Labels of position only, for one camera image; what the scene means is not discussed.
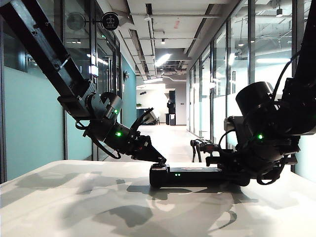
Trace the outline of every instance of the black cylindrical object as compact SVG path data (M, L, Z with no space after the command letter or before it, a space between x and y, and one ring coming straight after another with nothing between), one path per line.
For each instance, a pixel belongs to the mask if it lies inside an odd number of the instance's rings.
M272 93L271 84L260 81L245 87L236 96L237 104L252 134L258 132L269 119L269 115L276 111L274 106L269 105Z

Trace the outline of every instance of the sign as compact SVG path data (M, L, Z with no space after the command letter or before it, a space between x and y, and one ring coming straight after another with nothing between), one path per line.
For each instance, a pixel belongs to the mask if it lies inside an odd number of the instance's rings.
M119 18L115 12L107 12L101 17L101 25L108 31L113 31L119 26Z

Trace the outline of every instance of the circular sign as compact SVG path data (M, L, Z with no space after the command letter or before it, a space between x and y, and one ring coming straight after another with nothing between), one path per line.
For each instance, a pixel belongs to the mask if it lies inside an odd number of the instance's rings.
M108 31L113 31L119 26L119 18L115 12L107 12L101 17L101 25Z
M79 31L85 27L85 17L79 12L72 12L67 18L67 26L73 31Z

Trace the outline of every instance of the cable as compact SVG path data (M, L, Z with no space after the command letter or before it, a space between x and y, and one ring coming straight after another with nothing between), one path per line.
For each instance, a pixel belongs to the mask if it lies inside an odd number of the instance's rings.
M106 154L108 154L110 157L114 158L114 159L120 159L120 153L115 150L118 154L118 156L116 157L115 155L113 155L111 152L109 152L104 146L102 146L102 144L92 135L88 132L88 126L84 126L80 121L76 121L76 128L79 130L85 130L87 131L87 135L88 137L91 138L91 140L94 142L95 145L97 145L98 148L100 148L102 151L104 151Z
M221 142L222 142L223 138L224 138L227 134L229 134L230 132L236 132L236 130L235 130L235 129L231 129L231 130L229 130L229 131L227 131L227 132L224 133L224 135L221 137L221 139L219 139L218 150L221 151L222 153L226 154L226 155L235 155L235 153L227 153L227 152L224 152L223 149L222 149L222 147L221 147Z
M276 82L276 86L275 86L275 89L273 90L273 94L272 94L272 98L271 100L274 101L276 99L276 96L277 96L277 89L278 89L278 86L280 85L280 82L281 82L281 79L283 77L283 74L285 73L287 67L293 62L293 60L300 54L301 51L298 51L296 54L293 55L293 57L291 57L290 61L288 61L286 63L286 65L284 66L280 76L278 77L277 79L277 82Z
M258 184L261 184L261 185L269 185L269 184L274 183L274 182L280 177L280 174L282 173L282 171L283 171L283 169L284 169L284 167L285 167L286 159L287 159L287 156L286 156L286 157L283 157L283 158L281 159L281 166L279 167L277 173L275 174L274 178L273 178L271 181L267 182L267 183L262 182L263 173L264 173L265 171L267 171L268 168L273 167L273 166L276 164L276 162L273 162L271 165L269 164L269 165L268 165L267 167L265 167L264 169L261 169L261 170L258 172L258 175L257 175L257 182L258 182Z
M91 138L91 140L98 146L98 148L100 148L101 150L103 150L106 154L108 154L110 157L114 158L114 159L120 159L121 156L120 156L120 153L118 151L117 154L118 156L116 157L115 155L113 155L111 152L109 152L104 146L102 146L102 144L97 140L95 139L94 136L92 136L91 134L88 134L88 136Z

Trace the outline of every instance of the teal wall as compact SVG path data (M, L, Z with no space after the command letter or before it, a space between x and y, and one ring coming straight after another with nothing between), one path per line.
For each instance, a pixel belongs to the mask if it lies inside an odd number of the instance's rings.
M8 180L63 159L63 110L47 78L4 68Z
M125 82L122 81L124 83L122 124L126 127L131 127L136 120L136 74L123 56L122 71L129 73L129 78Z
M76 129L75 120L67 114L68 159L86 159L92 155L92 142L89 137L83 137L82 130Z

